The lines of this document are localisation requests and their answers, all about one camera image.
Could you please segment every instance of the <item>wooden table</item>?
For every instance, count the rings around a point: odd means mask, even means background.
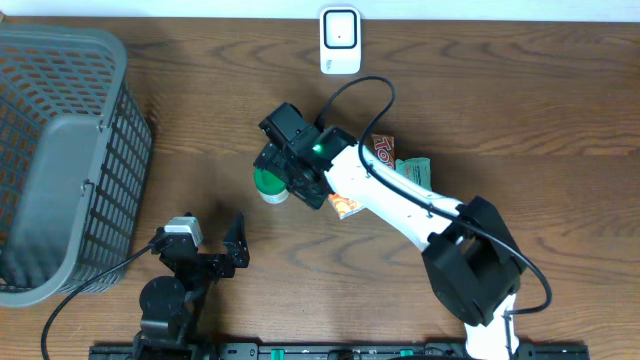
[[[129,51],[128,81],[157,125],[135,234],[143,247],[173,216],[198,216],[220,250],[236,211],[251,264],[208,296],[200,331],[265,342],[424,341],[463,337],[433,296],[420,254],[368,211],[338,221],[291,198],[264,203],[252,162],[257,124],[283,101],[312,119],[353,76],[318,65],[317,21],[9,18],[96,27]],[[501,211],[520,248],[547,274],[554,303],[517,319],[535,341],[583,341],[593,359],[640,352],[640,25],[513,22],[363,24],[362,74],[391,78],[396,105],[378,129],[399,158],[432,159],[433,187]],[[330,122],[359,134],[386,103],[370,83],[335,103]],[[53,359],[86,359],[96,342],[129,342],[138,295],[168,274],[133,263],[105,294],[80,296],[49,337]],[[0,309],[0,357],[38,358],[61,296]],[[530,272],[519,306],[542,300]]]

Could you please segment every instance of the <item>white plug-in device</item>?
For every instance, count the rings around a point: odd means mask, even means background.
[[[320,13],[320,69],[325,74],[355,74],[362,59],[360,13],[353,7],[328,7]]]

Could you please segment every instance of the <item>white robotic arm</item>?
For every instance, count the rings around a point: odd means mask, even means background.
[[[420,250],[434,294],[465,323],[469,355],[510,358],[507,348],[515,351],[519,341],[512,313],[505,311],[513,308],[526,267],[535,269],[541,281],[543,276],[519,253],[493,205],[480,197],[463,204],[427,191],[363,147],[365,166],[353,136],[307,123],[291,104],[280,105],[259,126],[270,141],[254,166],[274,174],[314,209],[333,191],[360,202],[398,229]],[[519,313],[539,311],[548,302]]]
[[[458,215],[456,206],[461,204],[460,201],[416,185],[380,162],[366,148],[363,150],[365,160],[387,181],[405,193],[424,199],[452,215]],[[427,210],[398,195],[367,174],[358,157],[357,145],[346,147],[333,159],[331,164],[333,166],[325,172],[325,177],[333,191],[366,206],[409,238],[420,252],[429,246],[429,235],[440,234],[451,224],[450,220],[430,214]],[[513,309],[515,298],[515,294],[506,297],[494,311],[493,321],[489,325],[470,326],[465,324],[466,348],[470,356],[476,359],[509,359],[503,314],[505,310]],[[509,321],[508,333],[511,336],[511,349],[515,352],[519,340],[515,336],[512,320]]]

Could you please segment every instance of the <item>gray plastic basket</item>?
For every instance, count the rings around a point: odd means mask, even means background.
[[[0,306],[69,292],[126,258],[152,145],[126,66],[106,32],[0,25]]]

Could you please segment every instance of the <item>small bottle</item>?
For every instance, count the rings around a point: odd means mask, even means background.
[[[260,197],[269,204],[280,204],[289,197],[287,185],[267,170],[256,169],[253,180]]]

